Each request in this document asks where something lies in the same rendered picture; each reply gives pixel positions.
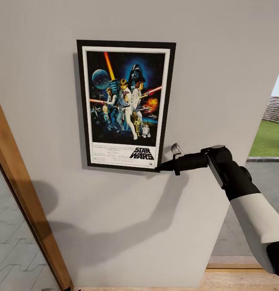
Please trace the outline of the poster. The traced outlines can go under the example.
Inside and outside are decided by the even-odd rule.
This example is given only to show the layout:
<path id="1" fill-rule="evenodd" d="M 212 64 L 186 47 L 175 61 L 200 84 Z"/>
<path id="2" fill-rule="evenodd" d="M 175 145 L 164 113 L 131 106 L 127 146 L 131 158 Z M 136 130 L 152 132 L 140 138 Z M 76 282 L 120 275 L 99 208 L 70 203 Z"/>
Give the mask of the poster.
<path id="1" fill-rule="evenodd" d="M 160 173 L 176 42 L 76 42 L 87 165 Z"/>

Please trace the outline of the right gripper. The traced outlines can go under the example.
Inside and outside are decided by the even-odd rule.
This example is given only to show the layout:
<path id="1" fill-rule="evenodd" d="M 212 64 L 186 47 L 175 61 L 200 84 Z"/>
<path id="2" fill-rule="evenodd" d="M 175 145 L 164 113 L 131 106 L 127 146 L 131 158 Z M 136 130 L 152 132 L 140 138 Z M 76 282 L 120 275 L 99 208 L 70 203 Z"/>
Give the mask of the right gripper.
<path id="1" fill-rule="evenodd" d="M 180 175 L 180 171 L 196 169 L 196 162 L 193 154 L 186 154 L 184 156 L 175 159 L 175 154 L 173 154 L 173 159 L 162 163 L 161 166 L 156 167 L 157 171 L 175 171 L 176 176 Z"/>

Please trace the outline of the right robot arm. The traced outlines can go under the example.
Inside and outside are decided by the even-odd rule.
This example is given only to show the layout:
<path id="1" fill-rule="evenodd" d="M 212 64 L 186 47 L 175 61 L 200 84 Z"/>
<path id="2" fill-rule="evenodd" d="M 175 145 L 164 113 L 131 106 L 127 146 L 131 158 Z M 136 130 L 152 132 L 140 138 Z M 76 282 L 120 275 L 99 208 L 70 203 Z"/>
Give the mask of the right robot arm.
<path id="1" fill-rule="evenodd" d="M 252 183 L 249 171 L 239 166 L 228 148 L 215 145 L 200 153 L 184 155 L 178 143 L 171 146 L 173 159 L 157 171 L 180 171 L 210 167 L 235 212 L 248 246 L 261 267 L 279 276 L 279 213 Z"/>

